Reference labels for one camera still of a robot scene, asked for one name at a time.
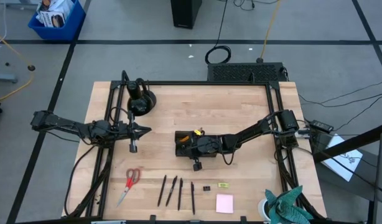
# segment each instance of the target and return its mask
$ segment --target black floor stripe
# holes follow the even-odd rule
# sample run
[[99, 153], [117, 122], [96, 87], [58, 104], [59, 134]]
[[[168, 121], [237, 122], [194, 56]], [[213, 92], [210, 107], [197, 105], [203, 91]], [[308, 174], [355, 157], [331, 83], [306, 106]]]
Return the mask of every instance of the black floor stripe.
[[[77, 44], [215, 44], [216, 40], [78, 40]], [[219, 44], [264, 44], [264, 40], [219, 40]], [[370, 45], [370, 40], [268, 40], [269, 45]]]
[[375, 35], [373, 35], [372, 29], [371, 29], [368, 21], [366, 20], [364, 12], [363, 12], [360, 4], [358, 3], [358, 1], [357, 0], [352, 0], [352, 2], [353, 2], [353, 5], [354, 5], [354, 7], [355, 7], [355, 9], [357, 11], [358, 16], [361, 19], [361, 22], [362, 22], [362, 24], [364, 26], [366, 34], [368, 34], [368, 37], [373, 42], [373, 48], [375, 50], [376, 56], [378, 57], [379, 62], [382, 65], [382, 50], [380, 49], [380, 46], [379, 46], [380, 43], [382, 44], [382, 41], [380, 41], [380, 42], [376, 41]]
[[[54, 40], [6, 40], [10, 44], [71, 44]], [[76, 44], [149, 45], [149, 44], [215, 44], [216, 40], [78, 40]], [[264, 40], [220, 40], [219, 44], [264, 44]], [[382, 45], [382, 40], [268, 40], [268, 45]]]
[[[90, 5], [90, 1], [91, 0], [87, 0], [85, 3], [86, 7], [84, 7], [84, 10], [86, 13], [87, 13], [88, 6]], [[79, 25], [77, 33], [75, 34], [74, 40], [71, 42], [71, 44], [69, 46], [67, 56], [65, 57], [65, 60], [63, 62], [62, 68], [61, 68], [60, 75], [58, 76], [58, 79], [57, 79], [57, 84], [55, 85], [52, 97], [50, 99], [50, 103], [49, 103], [49, 107], [48, 107], [49, 111], [54, 111], [55, 105], [57, 104], [57, 100], [58, 100], [58, 96], [60, 94], [62, 83], [65, 79], [65, 75], [67, 74], [67, 70], [68, 70], [68, 67], [69, 67], [71, 59], [72, 59], [73, 51], [74, 51], [75, 46], [77, 44], [77, 40], [79, 38], [80, 31], [83, 27], [84, 21], [85, 21], [85, 18], [83, 18], [83, 21]], [[37, 158], [39, 156], [40, 150], [42, 149], [44, 138], [45, 138], [45, 133], [39, 133], [39, 135], [37, 136], [35, 146], [32, 150], [32, 154], [30, 155], [30, 159], [29, 159], [29, 162], [27, 164], [27, 168], [25, 170], [24, 176], [22, 177], [19, 189], [17, 191], [17, 195], [14, 199], [14, 203], [11, 207], [10, 214], [7, 218], [6, 223], [12, 224], [12, 223], [15, 223], [17, 220], [18, 213], [21, 209], [22, 202], [24, 201], [24, 197], [25, 197], [30, 179], [32, 178], [32, 173], [35, 169]]]

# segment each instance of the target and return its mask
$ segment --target black power supply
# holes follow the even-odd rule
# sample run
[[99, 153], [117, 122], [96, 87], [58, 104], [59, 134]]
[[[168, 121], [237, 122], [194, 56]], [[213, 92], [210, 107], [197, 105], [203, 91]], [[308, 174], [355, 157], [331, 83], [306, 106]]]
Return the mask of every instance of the black power supply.
[[313, 120], [310, 122], [310, 129], [317, 129], [319, 131], [329, 134], [333, 130], [333, 126], [317, 120]]

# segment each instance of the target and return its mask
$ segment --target red scissors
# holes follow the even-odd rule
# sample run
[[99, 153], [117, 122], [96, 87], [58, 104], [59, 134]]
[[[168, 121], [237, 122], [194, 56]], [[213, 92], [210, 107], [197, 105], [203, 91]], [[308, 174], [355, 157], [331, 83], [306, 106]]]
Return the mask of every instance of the red scissors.
[[137, 182], [139, 182], [140, 174], [141, 174], [141, 172], [139, 169], [128, 169], [126, 171], [126, 177], [128, 178], [128, 181], [126, 182], [126, 187], [125, 187], [125, 189], [121, 195], [121, 198], [119, 199], [116, 207], [118, 207], [121, 204], [121, 202], [124, 199], [124, 196], [126, 196], [126, 194], [129, 192], [131, 186], [133, 186], [133, 184], [136, 184]]

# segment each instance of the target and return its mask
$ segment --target white paper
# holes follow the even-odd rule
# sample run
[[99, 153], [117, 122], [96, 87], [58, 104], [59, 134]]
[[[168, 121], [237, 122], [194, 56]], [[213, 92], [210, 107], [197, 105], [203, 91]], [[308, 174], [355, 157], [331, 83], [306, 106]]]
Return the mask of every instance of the white paper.
[[46, 6], [39, 4], [36, 12], [36, 19], [43, 23], [45, 27], [62, 27], [73, 7], [71, 0], [46, 0]]
[[[328, 143], [327, 148], [335, 146], [341, 142], [344, 142], [345, 140], [340, 137], [339, 135], [335, 134], [334, 137], [330, 140]], [[336, 159], [339, 163], [343, 164], [345, 167], [349, 168], [353, 172], [358, 166], [358, 163], [360, 163], [360, 159], [362, 158], [363, 154], [358, 152], [357, 150], [352, 150], [350, 152], [344, 153], [339, 156], [335, 156], [334, 159]], [[337, 162], [335, 162], [333, 159], [327, 159], [325, 161], [321, 162], [323, 165], [327, 166], [330, 170], [334, 171], [336, 174], [338, 174], [340, 177], [343, 177], [347, 182], [350, 181], [350, 179], [353, 176], [353, 173], [343, 168], [341, 165], [339, 165]]]

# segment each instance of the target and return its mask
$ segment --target pink sticky note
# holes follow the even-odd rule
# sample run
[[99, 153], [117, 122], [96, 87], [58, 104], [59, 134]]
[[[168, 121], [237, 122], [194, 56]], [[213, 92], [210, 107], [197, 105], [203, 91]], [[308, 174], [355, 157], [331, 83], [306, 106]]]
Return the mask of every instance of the pink sticky note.
[[225, 194], [216, 195], [216, 212], [218, 213], [234, 213], [233, 196]]

